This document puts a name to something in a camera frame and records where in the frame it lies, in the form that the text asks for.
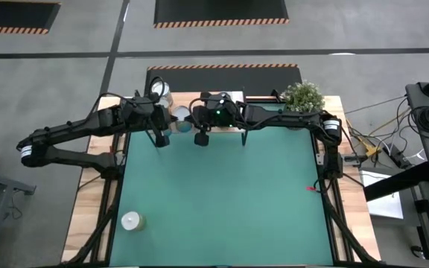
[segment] green mat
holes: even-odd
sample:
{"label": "green mat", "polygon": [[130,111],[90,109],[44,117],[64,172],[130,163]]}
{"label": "green mat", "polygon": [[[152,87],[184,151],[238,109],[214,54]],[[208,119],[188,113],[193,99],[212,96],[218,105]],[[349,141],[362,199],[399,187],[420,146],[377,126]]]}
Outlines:
{"label": "green mat", "polygon": [[[332,265],[307,130],[174,134],[157,149],[133,133],[110,266]],[[126,231],[137,211],[144,230]]]}

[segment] potted plant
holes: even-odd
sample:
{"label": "potted plant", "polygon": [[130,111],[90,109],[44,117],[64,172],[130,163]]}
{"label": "potted plant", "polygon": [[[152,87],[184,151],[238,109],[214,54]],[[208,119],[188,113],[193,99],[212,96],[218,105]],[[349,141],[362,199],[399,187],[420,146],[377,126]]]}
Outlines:
{"label": "potted plant", "polygon": [[324,97],[319,93],[319,86],[308,81],[288,86],[281,94],[281,99],[285,101],[285,109],[293,112],[320,112],[325,105]]}

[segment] black metal frame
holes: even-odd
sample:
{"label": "black metal frame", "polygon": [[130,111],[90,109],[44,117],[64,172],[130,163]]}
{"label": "black metal frame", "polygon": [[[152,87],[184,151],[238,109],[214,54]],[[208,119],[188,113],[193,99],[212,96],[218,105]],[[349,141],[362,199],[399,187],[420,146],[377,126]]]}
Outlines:
{"label": "black metal frame", "polygon": [[[279,98],[256,98],[255,100],[249,101],[246,99],[247,103],[280,103],[279,102]],[[116,148],[118,145],[118,136],[114,136],[114,139],[112,141],[112,148]],[[317,144],[317,140],[314,138],[314,136],[311,134],[311,142],[312,142],[312,146],[314,149],[314,158],[315,158],[315,154],[319,152],[319,147]],[[125,155],[128,154],[128,148],[129,148],[129,144],[130,144],[130,133],[128,133],[126,135],[125,138],[125,142],[124,142],[124,149],[123,149],[123,153]],[[123,182],[124,182],[124,173],[125,173],[125,166],[122,169],[122,176],[120,177],[120,179],[118,180],[117,183],[117,188],[115,189],[115,196],[114,196],[114,200],[112,202],[112,205],[110,206],[110,210],[111,211],[111,217],[110,217],[110,228],[109,228],[109,239],[107,241],[107,250],[105,252],[105,259],[104,261],[98,261],[98,249],[100,247],[100,235],[102,234],[102,232],[98,233],[98,236],[95,238],[95,243],[93,245],[92,248],[92,255],[90,258],[90,262],[89,263],[83,263],[83,260],[78,260],[75,263],[72,262],[66,262],[66,263],[61,263],[59,265],[56,266],[50,266],[50,267],[108,267],[109,263],[110,263],[110,257],[111,257],[111,253],[112,253],[112,245],[113,245],[113,240],[115,237],[115,227],[116,227],[116,223],[117,223],[117,219],[118,219],[118,207],[120,205],[120,200],[121,200],[121,189],[123,187]],[[320,183],[320,190],[321,191],[325,191],[326,187],[323,183]],[[341,218],[341,220],[343,222],[346,221],[345,218],[345,212],[343,210],[343,205],[342,205],[342,198],[340,196],[340,189],[339,189],[339,185],[337,180],[333,182],[333,185],[331,186],[331,190],[332,193],[334,195],[334,200],[335,200],[335,209],[337,211],[337,213],[339,214],[339,217]],[[105,205],[107,208],[107,203],[108,203],[108,198],[109,198],[109,194],[106,194],[106,192],[108,193],[110,191],[110,186],[105,187],[104,186],[104,190],[102,192],[102,200],[101,200],[101,210],[99,211],[99,220],[98,220],[98,226],[96,227],[96,231],[97,230],[104,230],[107,227],[108,221],[104,218],[104,216],[107,216],[107,213],[105,213],[105,209],[103,209],[103,206]],[[352,252],[352,247],[349,245],[347,239],[343,236],[343,245],[344,245],[344,250],[346,253],[346,258],[347,261],[341,261],[340,260],[340,256],[339,256],[339,252],[338,252],[338,248],[337,248],[337,241],[335,239],[335,232],[334,232],[334,223],[333,220],[331,219],[331,217],[329,216],[329,214],[326,212],[326,207],[327,207],[327,203],[328,201],[326,200],[326,198],[328,198],[326,195],[322,194],[322,205],[324,208],[324,215],[325,215],[325,223],[326,223],[326,228],[327,228],[327,232],[328,232],[328,239],[329,239],[329,244],[331,247],[331,255],[332,255],[332,260],[333,260],[333,267],[381,267],[381,268],[401,268],[403,266],[393,266],[393,265],[387,265],[387,264],[383,264],[383,263],[360,263],[360,262],[355,262],[354,258],[353,258],[353,252]],[[103,226],[100,226],[99,223],[105,222],[105,224]]]}

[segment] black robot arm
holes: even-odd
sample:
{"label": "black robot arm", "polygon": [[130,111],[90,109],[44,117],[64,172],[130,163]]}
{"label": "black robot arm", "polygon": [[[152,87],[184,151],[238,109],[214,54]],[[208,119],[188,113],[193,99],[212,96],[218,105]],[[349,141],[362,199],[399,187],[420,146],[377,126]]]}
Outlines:
{"label": "black robot arm", "polygon": [[166,108],[154,104],[150,98],[123,99],[121,104],[92,112],[83,120],[36,130],[16,148],[21,151],[22,164],[27,167],[43,167],[51,163],[75,165],[94,168],[103,179],[114,179],[120,174],[114,153],[91,155],[57,149],[54,145],[88,135],[101,137],[152,130],[156,136],[155,146],[164,147],[169,145],[169,140],[162,130],[166,130],[174,119]]}
{"label": "black robot arm", "polygon": [[201,98],[193,100],[205,104],[193,108],[193,112],[185,119],[190,121],[199,133],[194,143],[207,146],[209,137],[206,133],[212,127],[237,127],[246,130],[242,134],[242,144],[246,144],[249,131],[261,130],[265,127],[305,128],[324,144],[325,154],[322,168],[324,179],[342,177],[342,157],[338,146],[342,142],[342,121],[326,111],[301,113],[284,110],[270,111],[260,106],[231,101],[226,93],[211,95],[202,93]]}

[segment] gray floor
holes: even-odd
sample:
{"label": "gray floor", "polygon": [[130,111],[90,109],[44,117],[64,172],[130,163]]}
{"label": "gray floor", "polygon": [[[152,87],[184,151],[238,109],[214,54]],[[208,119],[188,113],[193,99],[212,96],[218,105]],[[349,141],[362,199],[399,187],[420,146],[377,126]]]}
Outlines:
{"label": "gray floor", "polygon": [[[429,0],[286,2],[289,25],[155,30],[154,1],[132,0],[119,51],[429,48]],[[107,52],[121,3],[63,1],[49,35],[0,35],[0,53]],[[106,63],[105,58],[0,60],[0,174],[38,185],[34,196],[16,198],[24,216],[8,222],[0,235],[0,267],[58,263],[80,168],[23,167],[15,146],[36,128],[85,117],[98,96]],[[204,63],[297,63],[302,77],[320,84],[323,94],[340,95],[346,111],[402,96],[408,83],[429,81],[429,54],[172,57],[117,59],[109,90],[123,95],[142,90],[148,66]],[[348,119],[366,133],[393,118],[398,103],[355,112]],[[422,148],[414,134],[404,132],[407,156]],[[403,141],[396,138],[395,144],[402,147]],[[63,147],[82,151],[86,145],[87,139],[81,139]],[[410,254],[418,239],[411,229],[374,228],[384,261],[429,267],[429,261]]]}

